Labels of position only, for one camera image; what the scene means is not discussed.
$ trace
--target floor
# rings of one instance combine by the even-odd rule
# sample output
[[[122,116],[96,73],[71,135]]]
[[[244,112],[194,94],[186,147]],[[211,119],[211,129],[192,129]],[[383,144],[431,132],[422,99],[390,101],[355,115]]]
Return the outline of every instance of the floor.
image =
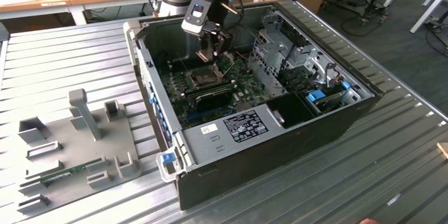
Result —
[[[422,27],[416,34],[410,32],[411,27],[426,11],[422,5],[424,0],[395,0],[388,9],[390,17],[383,25],[366,37],[355,37],[342,30],[342,23],[356,14],[328,6],[322,9],[319,16],[344,36],[367,52],[367,54],[403,80],[404,83],[446,113],[448,114],[448,58],[440,55],[427,44],[427,28]],[[446,12],[442,6],[435,14]],[[379,18],[360,26],[355,20],[346,26],[352,33],[363,34],[366,30],[375,28]],[[432,45],[444,51],[438,38],[430,34]]]

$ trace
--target corrugated metal surface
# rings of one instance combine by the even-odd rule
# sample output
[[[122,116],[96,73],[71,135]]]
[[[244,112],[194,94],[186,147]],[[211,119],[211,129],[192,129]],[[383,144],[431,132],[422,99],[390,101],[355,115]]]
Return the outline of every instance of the corrugated metal surface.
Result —
[[[448,136],[446,118],[300,5],[290,0],[283,4],[387,92],[386,97],[340,140],[187,211],[179,210],[174,185],[160,180],[158,144],[124,52],[122,23],[14,35],[7,89],[0,93],[2,136],[12,134],[10,118],[31,109],[44,120],[67,116],[59,101],[67,89],[84,86],[92,107],[112,98],[127,104],[146,170],[140,178],[31,223],[356,223],[364,217],[383,223],[448,221],[448,161],[436,148]],[[0,139],[0,216],[18,220],[16,171],[8,168],[14,143],[14,137]]]

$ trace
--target green circuit board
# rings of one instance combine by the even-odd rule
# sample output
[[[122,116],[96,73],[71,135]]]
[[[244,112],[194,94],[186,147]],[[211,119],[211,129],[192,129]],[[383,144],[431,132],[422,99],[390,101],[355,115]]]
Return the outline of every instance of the green circuit board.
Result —
[[[184,129],[247,110],[270,99],[243,57],[222,56],[212,65],[160,77]],[[231,95],[230,101],[219,108],[198,112],[198,97],[214,92],[226,92]]]

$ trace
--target black cable on floor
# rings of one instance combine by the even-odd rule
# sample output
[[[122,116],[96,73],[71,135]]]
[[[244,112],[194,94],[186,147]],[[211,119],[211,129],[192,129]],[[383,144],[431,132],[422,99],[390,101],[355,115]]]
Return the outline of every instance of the black cable on floor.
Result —
[[[92,13],[92,15],[96,16],[98,18],[106,20],[106,21],[111,21],[111,20],[115,20],[119,17],[120,11],[122,11],[122,6],[119,7],[118,13],[116,13],[116,15],[112,19],[107,19],[107,18],[102,17],[100,15],[98,15],[95,13]]]
[[[448,58],[448,55],[446,55],[430,42],[430,33],[435,34],[435,32],[428,29],[427,31],[427,43],[428,43],[428,46],[442,55],[442,56],[446,56]]]
[[[350,18],[348,20],[346,20],[346,21],[343,22],[343,24],[342,24],[342,29],[343,29],[344,32],[347,32],[350,35],[352,35],[352,36],[355,36],[355,37],[366,37],[366,36],[368,36],[376,29],[379,29],[379,27],[382,26],[382,24],[379,24],[376,27],[374,27],[374,28],[372,28],[367,33],[364,33],[364,34],[354,34],[352,32],[350,32],[350,31],[346,29],[344,25],[346,25],[348,22],[351,22],[352,20],[358,19],[358,18],[360,18],[360,16],[356,16],[356,17]]]
[[[91,10],[94,13],[103,13],[106,11],[107,7],[103,8],[103,10]]]

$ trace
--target blue drive bracket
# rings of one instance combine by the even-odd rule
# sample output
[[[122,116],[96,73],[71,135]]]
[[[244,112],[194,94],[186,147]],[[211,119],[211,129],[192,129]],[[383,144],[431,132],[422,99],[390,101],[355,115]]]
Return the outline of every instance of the blue drive bracket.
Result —
[[[351,84],[347,81],[344,81],[343,82],[343,87],[344,87],[346,90],[348,90],[351,88]]]
[[[320,100],[324,97],[326,97],[326,94],[323,93],[322,90],[315,90],[308,94],[308,98],[312,102]]]

